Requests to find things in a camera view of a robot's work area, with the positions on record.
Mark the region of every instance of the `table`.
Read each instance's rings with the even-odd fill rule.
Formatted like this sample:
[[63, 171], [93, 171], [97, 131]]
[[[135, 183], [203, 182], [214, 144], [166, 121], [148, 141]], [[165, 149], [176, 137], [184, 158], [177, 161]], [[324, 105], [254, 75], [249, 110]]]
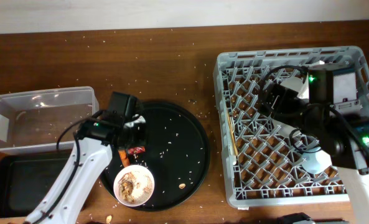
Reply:
[[[0, 35], [0, 94], [91, 86], [100, 108], [107, 106], [112, 91], [120, 91], [142, 100], [167, 100], [193, 114], [210, 112], [199, 120], [211, 143], [211, 163], [191, 198], [163, 212], [113, 208], [118, 203], [97, 180], [79, 223], [104, 223], [108, 215], [113, 216], [112, 223], [274, 223], [277, 217], [296, 212], [315, 220], [353, 222], [348, 202], [231, 208], [217, 153], [222, 145], [212, 73], [219, 53], [337, 45], [361, 47], [369, 65], [369, 21]], [[0, 223], [23, 220], [0, 219]]]

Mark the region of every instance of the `red wrapper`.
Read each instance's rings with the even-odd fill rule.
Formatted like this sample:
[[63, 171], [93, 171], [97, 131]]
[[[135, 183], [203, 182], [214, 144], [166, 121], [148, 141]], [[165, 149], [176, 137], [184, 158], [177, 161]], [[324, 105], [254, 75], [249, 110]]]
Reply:
[[128, 149], [129, 155], [139, 154], [146, 151], [146, 148], [144, 146], [141, 147], [133, 147], [131, 149]]

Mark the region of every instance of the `plastic crate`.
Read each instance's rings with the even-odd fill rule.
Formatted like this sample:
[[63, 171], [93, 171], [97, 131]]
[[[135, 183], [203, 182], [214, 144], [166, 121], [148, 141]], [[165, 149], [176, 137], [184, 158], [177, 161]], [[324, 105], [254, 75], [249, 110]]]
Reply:
[[[369, 116], [369, 69], [359, 47], [261, 50], [222, 53], [213, 72], [216, 106], [222, 134], [222, 161], [227, 202], [236, 208], [298, 203], [348, 201], [335, 167], [321, 174], [307, 173], [301, 155], [288, 138], [278, 134], [271, 118], [258, 113], [258, 80], [280, 65], [354, 63], [357, 71], [361, 114]], [[298, 76], [294, 70], [272, 74], [273, 81]], [[238, 156], [235, 156], [227, 114], [234, 119]], [[300, 148], [311, 149], [318, 141], [301, 135]]]
[[[0, 152], [54, 151], [68, 126], [96, 111], [98, 102], [90, 86], [0, 95]], [[72, 149], [74, 143], [72, 135], [66, 134], [60, 148]]]

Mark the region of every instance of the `bowl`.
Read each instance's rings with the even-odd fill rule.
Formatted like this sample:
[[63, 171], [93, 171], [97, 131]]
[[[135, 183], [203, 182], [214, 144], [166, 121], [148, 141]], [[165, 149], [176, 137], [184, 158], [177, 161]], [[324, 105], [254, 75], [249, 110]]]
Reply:
[[[151, 180], [151, 192], [149, 193], [149, 195], [144, 198], [142, 201], [138, 201], [137, 203], [129, 203], [127, 201], [125, 201], [122, 196], [119, 195], [119, 184], [118, 182], [123, 178], [123, 176], [125, 174], [128, 174], [130, 172], [139, 172], [140, 174], [144, 174], [146, 176], [148, 176]], [[144, 203], [146, 203], [150, 198], [152, 193], [154, 192], [154, 188], [155, 188], [155, 180], [154, 180], [154, 176], [152, 175], [152, 173], [145, 167], [140, 166], [140, 165], [130, 165], [128, 167], [123, 168], [115, 177], [114, 180], [114, 194], [115, 194], [115, 198], [122, 203], [125, 206], [128, 207], [137, 207], [140, 206]]]

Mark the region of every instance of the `round black tray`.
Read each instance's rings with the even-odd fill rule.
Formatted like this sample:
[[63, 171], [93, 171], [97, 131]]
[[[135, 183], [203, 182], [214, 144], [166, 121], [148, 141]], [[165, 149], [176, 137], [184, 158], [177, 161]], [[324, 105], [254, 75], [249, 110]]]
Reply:
[[[148, 131], [146, 152], [136, 159], [130, 156], [129, 160], [131, 164], [148, 167], [155, 179], [155, 189], [144, 205], [132, 208], [160, 211], [184, 202], [200, 187], [209, 168], [209, 141], [196, 117], [172, 103], [145, 102], [144, 117]], [[117, 153], [100, 175], [113, 197], [114, 179], [121, 169]], [[180, 189], [180, 184], [185, 184], [185, 188]]]

